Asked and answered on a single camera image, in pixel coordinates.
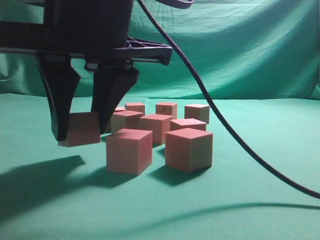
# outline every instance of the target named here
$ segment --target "green cloth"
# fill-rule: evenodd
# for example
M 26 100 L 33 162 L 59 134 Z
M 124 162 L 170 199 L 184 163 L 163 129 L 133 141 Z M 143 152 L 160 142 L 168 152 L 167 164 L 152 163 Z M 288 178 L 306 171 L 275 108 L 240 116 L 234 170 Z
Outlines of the green cloth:
M 143 102 L 154 113 L 163 99 Z M 184 105 L 198 100 L 170 100 Z M 106 172 L 105 142 L 58 146 L 46 98 L 0 94 L 1 240 L 318 240 L 318 199 L 281 182 L 232 139 L 213 113 L 213 166 L 165 167 L 164 147 L 139 176 Z M 279 171 L 320 191 L 320 101 L 216 100 L 245 141 Z M 72 111 L 89 111 L 77 98 Z
M 196 0 L 189 9 L 146 3 L 194 64 L 212 98 L 320 99 L 315 89 L 319 0 Z M 0 1 L 1 20 L 41 23 L 42 16 L 41 7 Z M 136 2 L 129 35 L 165 43 Z M 91 96 L 92 74 L 82 60 L 72 64 L 82 76 L 76 96 Z M 169 66 L 135 66 L 139 82 L 127 97 L 203 99 L 176 54 Z M 0 55 L 0 93 L 45 96 L 32 56 Z

